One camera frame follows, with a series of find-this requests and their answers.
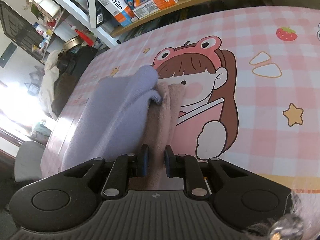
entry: pink checkered tablecloth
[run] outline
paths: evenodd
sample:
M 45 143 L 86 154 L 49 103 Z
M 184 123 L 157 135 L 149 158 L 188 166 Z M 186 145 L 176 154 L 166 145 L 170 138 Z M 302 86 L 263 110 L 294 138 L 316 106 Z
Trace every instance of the pink checkered tablecloth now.
M 185 148 L 199 159 L 221 154 L 286 186 L 318 192 L 319 22 L 320 11 L 307 8 L 241 8 L 177 22 L 108 50 L 88 66 L 61 113 L 43 175 L 60 171 L 98 80 L 154 64 L 160 81 L 186 81 L 176 154 Z

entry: cartoon girl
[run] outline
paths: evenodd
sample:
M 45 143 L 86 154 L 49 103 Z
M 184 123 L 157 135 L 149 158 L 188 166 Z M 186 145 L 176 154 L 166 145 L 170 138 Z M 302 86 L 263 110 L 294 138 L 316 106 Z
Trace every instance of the cartoon girl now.
M 236 140 L 236 59 L 232 52 L 219 49 L 221 39 L 216 36 L 188 43 L 163 49 L 153 66 L 160 81 L 186 86 L 173 152 L 207 160 L 220 156 Z

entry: dark wooden door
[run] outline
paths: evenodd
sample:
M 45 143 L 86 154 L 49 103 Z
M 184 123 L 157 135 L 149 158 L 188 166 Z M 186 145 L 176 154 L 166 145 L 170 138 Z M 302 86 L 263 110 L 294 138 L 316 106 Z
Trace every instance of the dark wooden door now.
M 2 0 L 0 0 L 0 20 L 4 34 L 40 62 L 42 55 L 32 52 L 31 49 L 33 45 L 39 45 L 43 37 L 26 19 Z

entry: cartoon eye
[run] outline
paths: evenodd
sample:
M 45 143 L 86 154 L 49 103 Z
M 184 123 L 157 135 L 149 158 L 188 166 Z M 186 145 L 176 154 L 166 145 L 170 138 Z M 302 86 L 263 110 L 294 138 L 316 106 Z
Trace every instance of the cartoon eye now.
M 209 38 L 209 39 L 201 42 L 201 48 L 208 49 L 208 48 L 214 46 L 216 43 L 217 43 L 216 39 Z
M 163 51 L 161 54 L 159 54 L 159 56 L 157 57 L 157 60 L 163 60 L 165 59 L 166 57 L 168 57 L 170 54 L 170 50 L 165 50 Z

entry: gingham pattern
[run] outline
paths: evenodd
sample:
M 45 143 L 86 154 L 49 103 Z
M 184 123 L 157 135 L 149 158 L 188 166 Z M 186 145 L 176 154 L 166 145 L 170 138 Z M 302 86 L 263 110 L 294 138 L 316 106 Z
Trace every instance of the gingham pattern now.
M 177 22 L 108 50 L 88 66 L 66 104 L 44 152 L 44 176 L 59 171 L 85 103 L 100 78 L 117 67 L 116 76 L 133 74 L 141 65 L 152 64 L 164 48 L 215 35 L 222 40 L 220 49 L 233 52 L 237 62 L 239 132 L 221 157 L 256 173 L 320 177 L 319 22 L 320 11 L 307 8 L 241 8 Z M 278 39 L 276 30 L 281 26 L 295 30 L 298 39 Z M 280 67 L 282 77 L 252 73 L 249 61 L 261 51 L 271 55 L 270 62 Z M 304 109 L 303 125 L 288 126 L 282 112 L 290 103 Z

